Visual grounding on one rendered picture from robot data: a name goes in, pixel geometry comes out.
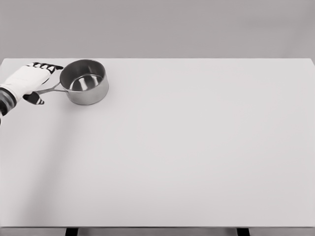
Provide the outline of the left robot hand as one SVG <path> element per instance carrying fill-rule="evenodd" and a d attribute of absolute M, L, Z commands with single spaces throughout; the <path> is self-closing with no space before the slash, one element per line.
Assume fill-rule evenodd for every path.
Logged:
<path fill-rule="evenodd" d="M 59 65 L 32 62 L 10 75 L 0 88 L 11 93 L 17 102 L 24 99 L 34 105 L 43 105 L 44 101 L 36 90 L 47 82 L 55 71 L 62 69 Z"/>

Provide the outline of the steel saucepan with long handle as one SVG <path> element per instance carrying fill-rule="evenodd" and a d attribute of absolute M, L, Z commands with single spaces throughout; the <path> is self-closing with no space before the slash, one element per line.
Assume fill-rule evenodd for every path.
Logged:
<path fill-rule="evenodd" d="M 106 70 L 102 63 L 93 59 L 71 62 L 62 69 L 56 85 L 36 93 L 42 95 L 53 91 L 66 93 L 68 99 L 77 105 L 95 104 L 109 91 Z"/>

